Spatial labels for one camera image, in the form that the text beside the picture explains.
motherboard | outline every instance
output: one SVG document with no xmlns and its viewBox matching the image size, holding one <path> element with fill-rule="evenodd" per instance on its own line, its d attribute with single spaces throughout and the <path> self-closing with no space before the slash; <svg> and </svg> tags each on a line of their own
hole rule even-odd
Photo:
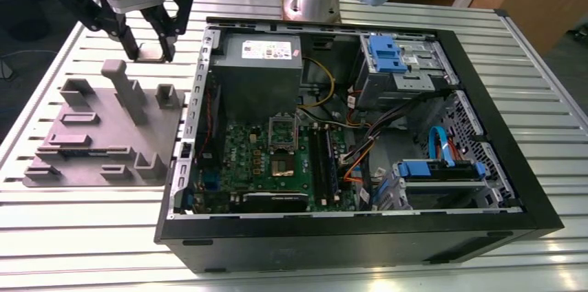
<svg viewBox="0 0 588 292">
<path fill-rule="evenodd" d="M 298 126 L 289 117 L 272 118 L 260 125 L 229 123 L 222 168 L 217 173 L 202 171 L 194 210 L 354 210 L 354 191 L 340 187 L 342 175 L 337 173 L 338 156 L 345 151 L 340 127 Z"/>
</svg>

orange wire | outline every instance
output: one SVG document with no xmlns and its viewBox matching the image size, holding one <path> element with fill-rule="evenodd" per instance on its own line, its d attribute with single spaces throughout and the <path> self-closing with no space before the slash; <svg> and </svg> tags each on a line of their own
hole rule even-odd
<svg viewBox="0 0 588 292">
<path fill-rule="evenodd" d="M 362 158 L 368 155 L 368 152 L 369 152 L 369 150 L 372 149 L 373 144 L 374 144 L 374 143 L 372 143 L 372 144 L 369 145 L 368 149 L 366 149 L 365 152 L 361 154 L 361 156 L 357 158 L 356 162 L 353 163 L 353 165 L 350 166 L 350 168 L 349 168 L 349 170 L 346 171 L 345 175 L 342 176 L 342 180 L 344 180 L 344 181 L 349 181 L 349 180 L 352 180 L 352 178 L 349 178 L 350 172 L 353 171 L 353 168 L 357 166 L 357 164 L 361 162 Z"/>
</svg>

yellow wire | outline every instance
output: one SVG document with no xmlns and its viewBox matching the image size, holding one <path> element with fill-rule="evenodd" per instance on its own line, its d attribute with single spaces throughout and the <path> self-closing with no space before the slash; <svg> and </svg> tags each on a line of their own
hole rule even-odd
<svg viewBox="0 0 588 292">
<path fill-rule="evenodd" d="M 310 107 L 317 107 L 318 105 L 322 105 L 330 99 L 332 94 L 334 94 L 334 77 L 332 77 L 332 74 L 330 74 L 329 70 L 326 69 L 326 67 L 324 67 L 324 65 L 321 63 L 318 63 L 313 58 L 309 58 L 305 56 L 305 57 L 302 57 L 302 59 L 306 59 L 306 60 L 312 61 L 313 63 L 316 63 L 316 66 L 318 66 L 321 68 L 321 70 L 324 71 L 324 74 L 326 74 L 326 76 L 329 77 L 329 81 L 330 81 L 330 90 L 329 90 L 329 94 L 326 95 L 326 97 L 324 97 L 324 99 L 321 101 L 317 101 L 316 103 L 297 106 L 301 108 L 310 108 Z"/>
</svg>

floor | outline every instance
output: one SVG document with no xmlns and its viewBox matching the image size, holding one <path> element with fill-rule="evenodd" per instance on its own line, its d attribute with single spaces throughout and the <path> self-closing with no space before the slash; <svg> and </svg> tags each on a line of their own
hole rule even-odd
<svg viewBox="0 0 588 292">
<path fill-rule="evenodd" d="M 58 51 L 69 31 L 74 25 L 73 16 L 61 5 L 53 1 L 42 1 L 41 8 L 52 25 L 49 35 L 34 42 L 13 40 L 0 29 L 0 56 L 20 50 Z M 42 78 L 53 54 L 48 52 L 24 53 L 10 56 L 5 63 L 16 71 L 10 82 L 0 79 L 0 142 L 10 129 L 28 98 Z M 568 89 L 572 97 L 585 112 L 588 112 L 588 44 L 573 41 L 566 34 L 556 48 L 545 56 L 545 62 L 557 78 Z"/>
</svg>

open computer chassis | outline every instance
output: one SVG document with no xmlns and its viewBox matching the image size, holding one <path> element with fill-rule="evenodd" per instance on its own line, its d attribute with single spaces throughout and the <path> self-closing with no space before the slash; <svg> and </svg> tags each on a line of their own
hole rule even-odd
<svg viewBox="0 0 588 292">
<path fill-rule="evenodd" d="M 154 242 L 169 247 L 194 273 L 462 262 L 514 240 L 537 238 L 562 228 L 452 31 L 252 19 L 208 18 L 206 22 L 181 152 L 168 173 L 154 235 Z M 470 105 L 465 108 L 468 116 L 460 118 L 469 118 L 478 124 L 478 131 L 469 130 L 470 134 L 462 136 L 482 144 L 486 154 L 488 151 L 493 153 L 496 167 L 492 173 L 508 181 L 504 186 L 509 188 L 509 195 L 504 197 L 510 199 L 501 199 L 508 205 L 470 211 L 357 209 L 336 213 L 306 210 L 305 213 L 241 215 L 194 214 L 178 210 L 185 201 L 181 190 L 197 175 L 193 162 L 201 143 L 196 135 L 202 128 L 200 112 L 206 110 L 202 89 L 212 64 L 210 53 L 217 45 L 216 33 L 226 29 L 244 34 L 284 36 L 312 33 L 325 38 L 373 33 L 434 37 L 445 53 L 446 67 L 460 80 L 461 102 Z"/>
</svg>

